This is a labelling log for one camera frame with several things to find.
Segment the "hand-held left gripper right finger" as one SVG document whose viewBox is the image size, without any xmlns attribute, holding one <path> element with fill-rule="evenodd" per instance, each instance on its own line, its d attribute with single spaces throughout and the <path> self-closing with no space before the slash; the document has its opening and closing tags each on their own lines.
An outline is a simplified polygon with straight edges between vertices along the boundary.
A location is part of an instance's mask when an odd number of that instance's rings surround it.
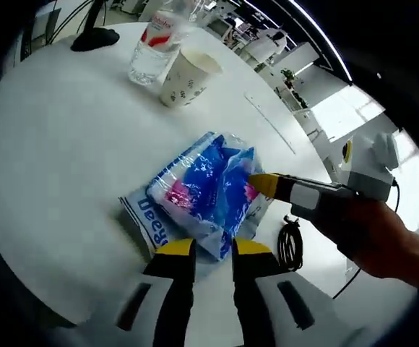
<svg viewBox="0 0 419 347">
<path fill-rule="evenodd" d="M 272 251 L 236 237 L 234 303 L 245 346 L 339 346 L 331 298 L 301 275 L 285 272 Z"/>
</svg>

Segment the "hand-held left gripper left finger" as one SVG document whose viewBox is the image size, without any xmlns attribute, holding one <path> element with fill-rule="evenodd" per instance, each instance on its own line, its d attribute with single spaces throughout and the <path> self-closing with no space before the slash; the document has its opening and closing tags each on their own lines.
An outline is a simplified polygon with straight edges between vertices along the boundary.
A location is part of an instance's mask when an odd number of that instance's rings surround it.
<svg viewBox="0 0 419 347">
<path fill-rule="evenodd" d="M 183 346 L 194 303 L 196 241 L 157 249 L 137 282 L 108 311 L 107 346 Z"/>
</svg>

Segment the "person's right hand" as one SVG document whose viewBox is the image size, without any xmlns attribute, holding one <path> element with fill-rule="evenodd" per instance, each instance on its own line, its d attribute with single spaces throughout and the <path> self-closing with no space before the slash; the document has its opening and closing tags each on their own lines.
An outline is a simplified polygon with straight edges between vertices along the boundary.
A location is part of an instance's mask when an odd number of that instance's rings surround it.
<svg viewBox="0 0 419 347">
<path fill-rule="evenodd" d="M 351 200 L 337 227 L 337 248 L 364 272 L 419 286 L 419 235 L 385 203 Z"/>
</svg>

